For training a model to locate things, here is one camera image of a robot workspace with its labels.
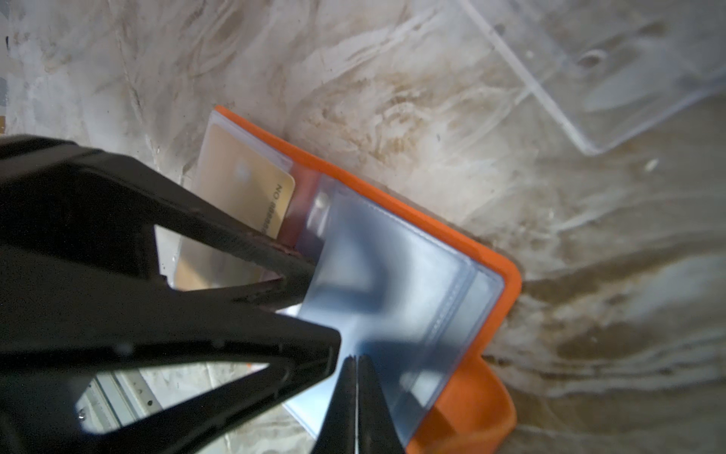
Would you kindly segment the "orange card holder wallet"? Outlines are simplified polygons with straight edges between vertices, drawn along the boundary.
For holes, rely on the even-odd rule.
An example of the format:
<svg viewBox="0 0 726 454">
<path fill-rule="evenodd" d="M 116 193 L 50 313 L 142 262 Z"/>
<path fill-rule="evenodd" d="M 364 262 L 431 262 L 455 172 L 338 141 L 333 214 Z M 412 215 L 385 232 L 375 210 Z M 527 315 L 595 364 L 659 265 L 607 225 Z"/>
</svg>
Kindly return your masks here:
<svg viewBox="0 0 726 454">
<path fill-rule="evenodd" d="M 518 268 L 226 108 L 206 132 L 213 122 L 291 160 L 295 189 L 275 240 L 316 263 L 291 313 L 336 329 L 342 357 L 372 359 L 403 447 L 495 452 L 516 411 L 482 353 L 521 292 Z"/>
</svg>

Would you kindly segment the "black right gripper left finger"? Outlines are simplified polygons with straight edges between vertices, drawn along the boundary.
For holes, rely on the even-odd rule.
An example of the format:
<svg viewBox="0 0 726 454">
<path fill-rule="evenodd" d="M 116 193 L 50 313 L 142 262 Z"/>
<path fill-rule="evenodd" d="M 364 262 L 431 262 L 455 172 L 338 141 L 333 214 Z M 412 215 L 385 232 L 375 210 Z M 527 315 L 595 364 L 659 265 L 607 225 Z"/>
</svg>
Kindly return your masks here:
<svg viewBox="0 0 726 454">
<path fill-rule="evenodd" d="M 342 363 L 313 454 L 354 454 L 357 449 L 357 358 Z"/>
</svg>

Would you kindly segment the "clear acrylic card display stand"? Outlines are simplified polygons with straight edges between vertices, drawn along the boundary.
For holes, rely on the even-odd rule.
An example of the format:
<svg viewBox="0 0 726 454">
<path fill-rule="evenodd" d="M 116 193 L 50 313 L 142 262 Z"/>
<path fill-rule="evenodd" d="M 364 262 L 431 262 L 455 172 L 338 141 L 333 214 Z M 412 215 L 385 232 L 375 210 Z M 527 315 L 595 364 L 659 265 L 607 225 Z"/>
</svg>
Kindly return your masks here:
<svg viewBox="0 0 726 454">
<path fill-rule="evenodd" d="M 465 1 L 462 9 L 584 154 L 725 86 L 721 1 Z"/>
</svg>

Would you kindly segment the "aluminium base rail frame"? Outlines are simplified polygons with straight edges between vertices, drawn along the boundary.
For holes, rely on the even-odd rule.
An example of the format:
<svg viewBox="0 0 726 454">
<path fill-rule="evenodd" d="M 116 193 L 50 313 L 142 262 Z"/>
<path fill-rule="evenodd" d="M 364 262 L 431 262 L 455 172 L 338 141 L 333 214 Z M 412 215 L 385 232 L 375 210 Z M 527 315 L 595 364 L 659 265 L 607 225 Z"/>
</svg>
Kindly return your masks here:
<svg viewBox="0 0 726 454">
<path fill-rule="evenodd" d="M 106 433 L 162 410 L 139 370 L 97 374 L 76 404 L 81 427 Z"/>
</svg>

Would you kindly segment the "gold VIP card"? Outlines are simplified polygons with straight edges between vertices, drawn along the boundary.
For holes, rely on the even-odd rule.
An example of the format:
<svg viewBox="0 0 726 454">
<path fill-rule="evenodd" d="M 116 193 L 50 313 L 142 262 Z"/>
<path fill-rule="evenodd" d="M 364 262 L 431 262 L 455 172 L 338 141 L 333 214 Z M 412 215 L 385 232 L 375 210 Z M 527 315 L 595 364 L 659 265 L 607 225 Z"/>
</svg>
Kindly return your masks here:
<svg viewBox="0 0 726 454">
<path fill-rule="evenodd" d="M 278 238 L 295 189 L 291 160 L 247 132 L 221 122 L 209 125 L 194 192 L 227 215 Z M 258 282 L 264 269 L 189 238 L 181 240 L 176 289 L 241 286 Z"/>
</svg>

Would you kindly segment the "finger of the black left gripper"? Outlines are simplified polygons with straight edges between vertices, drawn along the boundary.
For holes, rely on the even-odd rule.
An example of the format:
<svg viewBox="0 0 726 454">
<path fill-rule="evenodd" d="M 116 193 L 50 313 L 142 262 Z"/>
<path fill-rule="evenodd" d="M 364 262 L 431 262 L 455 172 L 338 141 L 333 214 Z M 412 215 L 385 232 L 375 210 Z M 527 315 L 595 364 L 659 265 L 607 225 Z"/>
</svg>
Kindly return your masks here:
<svg viewBox="0 0 726 454">
<path fill-rule="evenodd" d="M 311 284 L 312 260 L 130 156 L 49 137 L 2 138 L 2 242 L 150 281 L 161 275 L 157 227 L 277 274 L 223 289 L 231 301 L 288 308 Z"/>
<path fill-rule="evenodd" d="M 338 331 L 9 245 L 1 249 L 1 449 L 194 453 L 328 378 Z M 261 370 L 104 434 L 76 405 L 100 372 L 193 362 Z"/>
</svg>

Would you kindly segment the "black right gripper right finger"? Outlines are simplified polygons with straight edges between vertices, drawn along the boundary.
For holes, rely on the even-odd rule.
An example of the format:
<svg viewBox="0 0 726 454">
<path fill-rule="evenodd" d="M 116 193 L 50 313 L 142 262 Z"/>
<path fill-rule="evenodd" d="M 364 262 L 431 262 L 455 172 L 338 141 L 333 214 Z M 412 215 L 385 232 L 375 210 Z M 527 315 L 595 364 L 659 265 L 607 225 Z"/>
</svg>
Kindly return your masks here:
<svg viewBox="0 0 726 454">
<path fill-rule="evenodd" d="M 405 452 L 369 356 L 358 358 L 358 452 Z"/>
</svg>

